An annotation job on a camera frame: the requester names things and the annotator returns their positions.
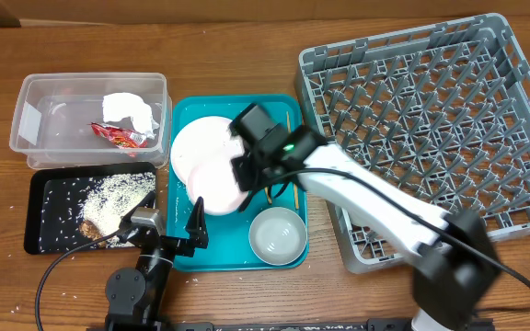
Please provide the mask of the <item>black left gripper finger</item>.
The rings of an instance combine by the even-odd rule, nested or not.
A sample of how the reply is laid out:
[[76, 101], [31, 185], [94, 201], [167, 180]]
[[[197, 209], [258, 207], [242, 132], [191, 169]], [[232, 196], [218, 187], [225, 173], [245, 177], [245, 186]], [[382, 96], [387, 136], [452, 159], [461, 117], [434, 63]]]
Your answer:
[[126, 213], [126, 218], [130, 219], [138, 208], [153, 208], [155, 201], [156, 193], [154, 191], [148, 192], [138, 204]]
[[193, 248], [205, 249], [208, 246], [209, 236], [205, 221], [204, 199], [202, 197], [197, 198], [185, 230], [189, 235], [188, 242]]

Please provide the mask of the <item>wooden chopstick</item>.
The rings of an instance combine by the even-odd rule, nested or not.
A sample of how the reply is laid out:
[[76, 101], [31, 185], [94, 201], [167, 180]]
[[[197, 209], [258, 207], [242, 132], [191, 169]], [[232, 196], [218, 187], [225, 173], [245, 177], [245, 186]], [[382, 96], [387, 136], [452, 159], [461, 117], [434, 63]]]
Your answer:
[[264, 188], [266, 199], [269, 205], [272, 205], [271, 187]]
[[[286, 127], [287, 131], [289, 133], [292, 132], [292, 124], [291, 124], [291, 118], [289, 112], [286, 112]], [[293, 194], [294, 194], [294, 208], [298, 211], [300, 208], [299, 204], [299, 196], [298, 196], [298, 187], [295, 185], [295, 183], [292, 183], [293, 188]]]

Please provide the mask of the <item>pink bowl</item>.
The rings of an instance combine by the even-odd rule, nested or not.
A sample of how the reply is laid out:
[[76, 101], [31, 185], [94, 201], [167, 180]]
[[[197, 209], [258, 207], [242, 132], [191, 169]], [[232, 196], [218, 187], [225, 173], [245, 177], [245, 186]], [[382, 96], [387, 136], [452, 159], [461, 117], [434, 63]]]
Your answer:
[[236, 211], [248, 195], [240, 190], [230, 159], [225, 156], [216, 156], [195, 166], [186, 187], [190, 201], [195, 203], [202, 198], [204, 211], [214, 216]]

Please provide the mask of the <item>pink round plate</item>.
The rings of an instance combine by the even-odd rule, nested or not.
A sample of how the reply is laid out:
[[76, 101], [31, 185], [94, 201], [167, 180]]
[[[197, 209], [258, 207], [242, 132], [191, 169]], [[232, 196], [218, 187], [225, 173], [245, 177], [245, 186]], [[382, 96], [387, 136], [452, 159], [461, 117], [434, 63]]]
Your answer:
[[240, 138], [229, 130], [232, 121], [208, 116], [192, 121], [176, 135], [170, 152], [170, 164], [177, 178], [186, 185], [193, 168], [213, 156], [240, 156], [244, 153]]

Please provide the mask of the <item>brown food scrap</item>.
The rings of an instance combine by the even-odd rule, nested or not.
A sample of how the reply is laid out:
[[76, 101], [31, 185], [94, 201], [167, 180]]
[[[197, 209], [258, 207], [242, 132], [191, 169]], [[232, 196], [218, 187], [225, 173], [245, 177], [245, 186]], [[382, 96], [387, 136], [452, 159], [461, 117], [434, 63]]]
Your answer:
[[91, 241], [96, 241], [103, 237], [103, 234], [97, 228], [97, 226], [88, 220], [83, 220], [80, 223], [78, 229], [81, 235], [90, 239]]

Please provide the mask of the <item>red snack wrapper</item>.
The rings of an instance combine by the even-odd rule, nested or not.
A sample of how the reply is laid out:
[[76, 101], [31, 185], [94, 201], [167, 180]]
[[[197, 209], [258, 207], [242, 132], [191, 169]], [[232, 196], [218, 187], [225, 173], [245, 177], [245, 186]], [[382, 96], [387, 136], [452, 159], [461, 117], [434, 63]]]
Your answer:
[[147, 145], [146, 137], [137, 131], [95, 122], [91, 123], [90, 127], [97, 136], [105, 138], [119, 148], [145, 148]]

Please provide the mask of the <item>grey-white bowl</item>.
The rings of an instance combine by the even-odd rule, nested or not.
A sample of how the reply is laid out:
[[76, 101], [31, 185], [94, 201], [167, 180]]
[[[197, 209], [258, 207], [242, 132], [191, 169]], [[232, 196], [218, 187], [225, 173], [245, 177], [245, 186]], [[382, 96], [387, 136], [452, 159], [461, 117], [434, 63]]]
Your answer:
[[248, 241], [261, 261], [272, 266], [285, 266], [305, 252], [307, 228], [294, 211], [273, 207], [254, 218], [249, 227]]

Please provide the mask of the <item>white tissue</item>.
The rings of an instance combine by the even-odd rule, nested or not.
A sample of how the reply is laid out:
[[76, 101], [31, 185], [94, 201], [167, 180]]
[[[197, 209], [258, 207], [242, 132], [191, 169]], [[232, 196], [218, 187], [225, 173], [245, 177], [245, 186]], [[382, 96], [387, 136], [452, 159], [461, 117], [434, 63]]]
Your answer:
[[119, 122], [129, 119], [135, 131], [146, 138], [154, 139], [159, 124], [153, 117], [151, 107], [132, 93], [113, 93], [103, 97], [102, 115], [104, 122]]

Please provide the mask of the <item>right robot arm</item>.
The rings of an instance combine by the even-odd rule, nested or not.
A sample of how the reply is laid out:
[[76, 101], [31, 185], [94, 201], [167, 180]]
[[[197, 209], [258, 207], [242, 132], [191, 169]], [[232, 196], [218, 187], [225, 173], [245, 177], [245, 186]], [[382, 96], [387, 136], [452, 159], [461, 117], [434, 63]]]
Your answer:
[[289, 131], [257, 104], [229, 126], [245, 152], [231, 162], [240, 190], [254, 197], [279, 184], [346, 210], [387, 240], [413, 266], [419, 306], [414, 330], [463, 330], [500, 275], [500, 260], [472, 210], [449, 212], [418, 200], [364, 169], [342, 148], [301, 125]]

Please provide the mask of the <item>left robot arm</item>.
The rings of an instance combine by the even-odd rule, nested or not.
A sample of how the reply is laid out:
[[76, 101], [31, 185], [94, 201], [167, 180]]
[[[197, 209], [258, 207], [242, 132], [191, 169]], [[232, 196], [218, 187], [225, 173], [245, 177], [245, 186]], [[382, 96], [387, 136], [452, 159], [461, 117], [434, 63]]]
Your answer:
[[175, 257], [193, 257], [209, 244], [202, 198], [195, 202], [185, 227], [189, 236], [181, 238], [166, 235], [160, 210], [147, 206], [155, 197], [148, 193], [121, 217], [116, 236], [138, 247], [140, 255], [135, 267], [121, 268], [109, 277], [107, 330], [174, 330], [160, 311]]

